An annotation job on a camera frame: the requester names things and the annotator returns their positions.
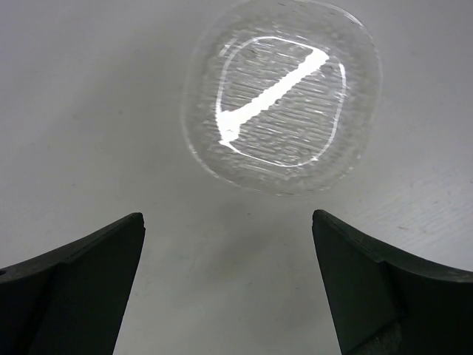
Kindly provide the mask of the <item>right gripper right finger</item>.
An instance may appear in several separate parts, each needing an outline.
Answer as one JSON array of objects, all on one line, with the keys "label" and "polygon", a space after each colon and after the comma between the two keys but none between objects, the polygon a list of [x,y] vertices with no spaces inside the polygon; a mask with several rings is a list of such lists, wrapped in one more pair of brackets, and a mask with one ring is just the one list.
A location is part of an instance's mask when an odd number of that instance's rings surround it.
[{"label": "right gripper right finger", "polygon": [[324,210],[313,240],[342,354],[471,354],[472,273],[371,237]]}]

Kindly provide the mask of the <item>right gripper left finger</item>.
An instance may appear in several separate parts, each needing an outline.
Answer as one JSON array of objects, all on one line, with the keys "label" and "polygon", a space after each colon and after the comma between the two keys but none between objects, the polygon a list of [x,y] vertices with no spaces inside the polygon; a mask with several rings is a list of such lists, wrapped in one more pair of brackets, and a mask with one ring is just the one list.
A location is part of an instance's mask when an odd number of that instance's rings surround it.
[{"label": "right gripper left finger", "polygon": [[2,354],[112,354],[145,240],[129,214],[1,269]]}]

